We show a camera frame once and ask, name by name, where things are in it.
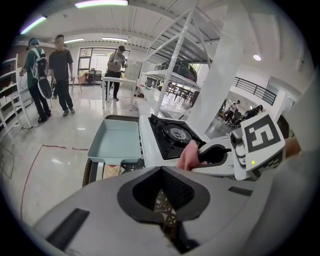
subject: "tiled floor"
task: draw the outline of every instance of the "tiled floor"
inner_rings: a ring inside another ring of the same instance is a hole
[[[119,101],[105,103],[102,109],[101,87],[74,89],[72,100],[75,114],[62,116],[58,100],[52,100],[52,117],[37,128],[11,130],[15,137],[6,136],[1,143],[14,154],[14,158],[0,147],[4,154],[1,188],[16,216],[32,226],[51,209],[82,186],[87,151],[97,129],[108,115],[139,116],[130,111],[130,91],[120,87]],[[38,125],[34,104],[27,107],[31,124]]]

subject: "white table leg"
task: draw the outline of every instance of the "white table leg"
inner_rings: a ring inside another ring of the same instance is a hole
[[[106,82],[104,80],[102,80],[102,108],[104,109],[105,108],[105,85],[106,85]]]
[[[106,102],[109,102],[109,93],[110,93],[110,81],[108,81],[106,86]]]
[[[136,84],[132,84],[131,86],[132,86],[132,90],[131,90],[131,98],[130,98],[130,105],[131,105],[130,111],[134,110],[134,96],[136,91]]]

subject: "ceiling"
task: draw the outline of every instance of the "ceiling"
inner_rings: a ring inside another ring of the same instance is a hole
[[[51,0],[40,6],[26,20],[22,28],[40,15],[47,16],[26,35],[18,39],[38,37],[53,43],[55,36],[63,34],[65,40],[84,38],[90,44],[115,44],[102,37],[127,39],[127,49],[146,51],[152,41],[179,15],[190,9],[195,0],[129,0],[128,6],[96,6],[78,9],[81,0]],[[302,92],[314,73],[314,66],[303,37],[283,12],[263,1],[242,0],[248,11],[248,26],[244,42],[247,66],[264,70]],[[199,0],[198,7],[211,19],[214,32],[202,30],[210,55],[213,56],[223,30],[227,14],[227,0]],[[200,44],[197,32],[192,39]],[[72,43],[71,46],[83,45]],[[262,61],[253,60],[259,54]]]
[[[146,49],[166,26],[194,3],[193,0],[130,0],[128,6],[78,9],[74,5],[77,2],[79,0],[52,0],[40,6],[23,27],[40,15],[47,16],[47,20],[33,28],[26,36],[38,37],[46,43],[52,43],[59,34],[63,34],[65,40],[84,38],[88,42],[102,41],[101,37],[121,37],[128,40],[128,45]],[[198,6],[210,11],[214,6],[206,7],[211,2],[200,0]],[[225,5],[220,16],[226,11]],[[222,19],[219,17],[215,20],[216,29],[219,31],[223,26]],[[205,41],[210,39],[219,39],[219,35],[216,34],[215,38],[204,37]]]

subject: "ceiling light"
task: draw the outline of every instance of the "ceiling light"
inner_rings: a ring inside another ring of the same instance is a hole
[[[124,38],[114,38],[114,37],[102,37],[102,40],[122,41],[122,42],[127,42],[127,41],[128,41],[128,39],[124,39]]]
[[[127,6],[128,0],[93,0],[77,2],[74,5],[77,8],[85,8],[91,6]]]
[[[258,62],[261,61],[261,57],[259,55],[253,55],[253,58]]]
[[[67,44],[67,43],[73,43],[73,42],[84,41],[84,40],[85,40],[84,38],[78,38],[78,39],[64,41],[64,43]]]
[[[46,20],[47,18],[42,16],[40,18],[38,18],[37,20],[35,20],[34,22],[32,22],[29,26],[27,26],[25,29],[23,29],[21,31],[21,35],[27,33],[29,30],[31,30],[32,28],[34,28],[36,25],[38,25],[39,23],[43,22],[44,20]]]

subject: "black t-shirt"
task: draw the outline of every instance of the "black t-shirt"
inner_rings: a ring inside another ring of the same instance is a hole
[[[69,78],[68,64],[74,61],[71,52],[64,48],[62,51],[54,51],[49,57],[49,69],[53,70],[56,80],[67,80]]]

